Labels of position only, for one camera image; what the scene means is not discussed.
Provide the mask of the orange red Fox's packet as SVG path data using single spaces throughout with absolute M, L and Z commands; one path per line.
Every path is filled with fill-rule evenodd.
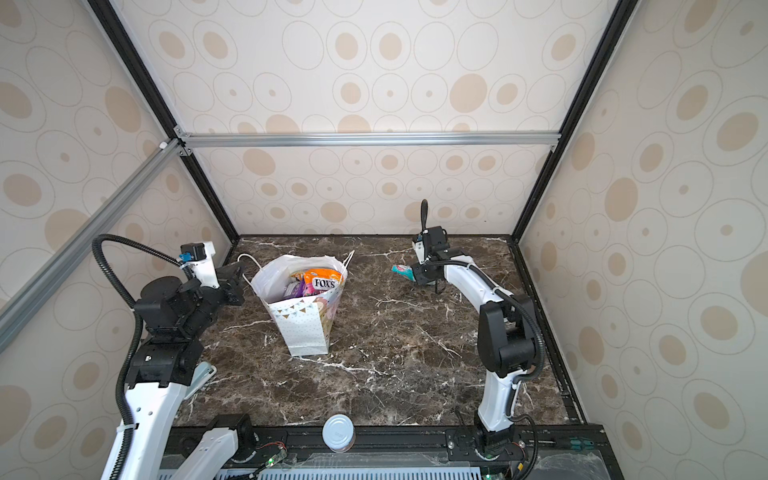
M 297 274 L 302 286 L 302 296 L 322 294 L 338 287 L 344 280 L 341 272 L 330 268 L 311 268 Z

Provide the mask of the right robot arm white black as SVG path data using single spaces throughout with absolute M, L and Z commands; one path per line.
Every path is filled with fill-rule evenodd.
M 514 445 L 514 427 L 535 421 L 517 414 L 520 387 L 543 371 L 545 342 L 528 297 L 518 297 L 486 274 L 464 250 L 449 243 L 441 226 L 427 225 L 429 204 L 420 203 L 420 231 L 412 247 L 417 262 L 410 266 L 420 286 L 455 287 L 478 314 L 477 352 L 486 370 L 483 396 L 475 420 L 475 449 L 484 460 L 498 458 L 503 448 Z

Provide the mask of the white paper bag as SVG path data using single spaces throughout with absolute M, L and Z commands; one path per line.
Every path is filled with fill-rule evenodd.
M 257 273 L 248 281 L 271 319 L 276 323 L 293 356 L 325 355 L 330 333 L 341 302 L 348 266 L 354 253 L 342 261 L 332 256 L 300 257 L 282 255 L 265 264 L 258 263 Z M 283 299 L 283 292 L 299 272 L 311 268 L 330 268 L 342 273 L 343 282 L 319 295 Z

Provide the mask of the teal Fox's candy packet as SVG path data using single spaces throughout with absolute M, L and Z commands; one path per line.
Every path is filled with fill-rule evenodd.
M 393 265 L 391 271 L 408 279 L 411 282 L 416 282 L 413 270 L 407 265 Z

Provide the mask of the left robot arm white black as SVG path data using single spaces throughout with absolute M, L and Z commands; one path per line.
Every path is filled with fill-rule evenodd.
M 151 255 L 184 275 L 156 278 L 134 297 L 109 264 L 106 242 Z M 244 303 L 244 266 L 239 261 L 215 266 L 210 242 L 184 244 L 179 256 L 172 257 L 127 237 L 100 234 L 91 249 L 134 316 L 134 333 L 115 385 L 121 421 L 102 476 L 153 479 L 181 402 L 214 372 L 199 366 L 203 333 L 217 321 L 222 307 Z

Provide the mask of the purple candy packet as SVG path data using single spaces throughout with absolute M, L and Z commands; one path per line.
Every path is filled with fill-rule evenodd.
M 283 292 L 283 299 L 302 298 L 304 296 L 304 281 L 292 279 Z

